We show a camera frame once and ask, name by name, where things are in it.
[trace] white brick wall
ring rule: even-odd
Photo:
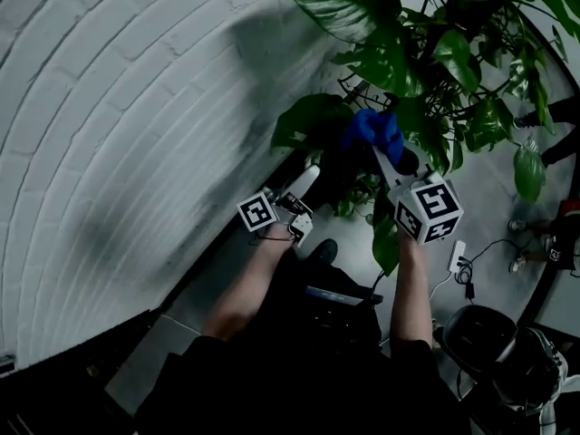
[[[339,48],[289,0],[0,1],[0,353],[158,306]]]

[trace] pothos plant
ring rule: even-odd
[[[421,147],[442,174],[458,169],[465,150],[491,150],[497,143],[514,144],[515,181],[519,194],[535,201],[546,170],[530,139],[513,139],[514,118],[502,97],[511,94],[535,105],[541,124],[551,133],[540,70],[546,67],[542,47],[524,25],[519,8],[536,0],[423,0],[420,11],[401,0],[295,0],[327,33],[350,43],[333,62],[384,92],[384,99],[345,88],[349,95],[315,94],[300,99],[278,119],[272,146],[309,150],[332,182],[327,200],[340,217],[374,201],[367,221],[374,228],[373,253],[389,274],[398,264],[396,227],[388,216],[384,182],[364,151],[344,157],[337,139],[353,118],[352,102],[373,102],[379,111],[394,112],[406,140]],[[565,30],[580,37],[580,0],[541,0]],[[554,44],[566,58],[555,27]],[[509,75],[495,88],[481,82],[481,64],[501,68],[509,59]],[[344,87],[346,80],[339,80]],[[448,158],[452,143],[452,162]]]

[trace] floor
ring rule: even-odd
[[[548,66],[548,71],[556,73],[557,69]],[[569,85],[557,74],[551,74],[549,85],[551,101],[571,94]],[[529,110],[529,105],[522,105],[515,99],[509,99],[508,106],[514,114]],[[558,128],[555,137],[540,129],[518,130],[516,139],[523,141],[532,133],[540,149],[545,150],[570,130],[567,124],[560,124]],[[463,167],[449,175],[465,209],[465,216],[451,237],[428,245],[431,288],[447,277],[447,264],[456,239],[466,242],[467,258],[473,258],[489,243],[504,237],[523,246],[528,241],[527,236],[513,238],[507,232],[511,218],[552,218],[556,214],[559,201],[567,196],[575,157],[560,161],[548,169],[540,199],[531,205],[522,201],[516,193],[512,166],[515,151],[513,144],[502,143],[491,152],[466,153]],[[366,209],[360,208],[360,211],[364,215]],[[323,207],[314,214],[314,231],[305,240],[299,255],[307,256],[328,237],[334,238],[339,245],[334,265],[359,284],[371,285],[381,269],[372,258],[372,228],[366,224],[364,217],[355,213],[348,219],[338,219],[333,217],[330,208]],[[251,256],[254,248],[248,244],[250,239],[251,236],[240,223],[111,380],[107,391],[129,414],[137,410],[152,388],[167,354],[183,353],[199,335],[212,305]],[[508,244],[494,245],[475,263],[473,282],[476,304],[492,307],[517,320],[534,291],[543,267],[526,266],[521,272],[510,274],[508,265],[515,253],[516,250]],[[384,297],[382,304],[376,308],[383,339],[389,335],[395,279],[396,271],[390,277],[383,278],[377,287],[377,293]],[[451,279],[438,289],[431,301],[433,316],[444,324],[466,303],[465,287]],[[388,343],[384,344],[383,349],[389,352]],[[443,353],[436,353],[436,357],[441,377],[455,391],[457,366]],[[465,387],[461,391],[464,393],[469,383],[463,384]]]

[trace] black shirt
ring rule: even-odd
[[[140,435],[224,428],[470,433],[425,342],[389,359],[366,344],[327,353],[202,336],[183,356],[169,356],[136,421]]]

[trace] person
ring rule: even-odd
[[[203,334],[182,356],[169,356],[137,411],[138,433],[190,433],[196,426],[470,433],[469,417],[439,377],[431,352],[424,248],[399,233],[391,360],[380,352],[371,305],[350,306],[349,326],[340,320],[331,326],[320,322],[304,293],[306,285],[357,286],[331,266],[335,242],[323,242],[300,261],[290,249],[293,235],[275,223],[217,301]]]
[[[524,251],[518,254],[509,265],[509,272],[517,272],[530,261],[545,263],[549,260],[554,261],[558,269],[575,270],[576,253],[580,248],[580,214],[557,217],[553,221],[526,222],[515,219],[509,221],[507,228],[511,233],[533,230],[541,237],[543,248],[543,251]]]
[[[575,127],[568,135],[561,139],[556,145],[547,149],[542,153],[542,162],[544,166],[548,167],[551,164],[556,164],[558,161],[569,157],[578,151],[580,146],[580,128],[577,127],[578,120],[578,97],[570,97],[561,101],[555,101],[548,105],[552,121],[554,122],[569,122]],[[516,127],[519,129],[526,127],[537,127],[540,125],[540,120],[537,112],[532,111],[526,116],[515,119]]]

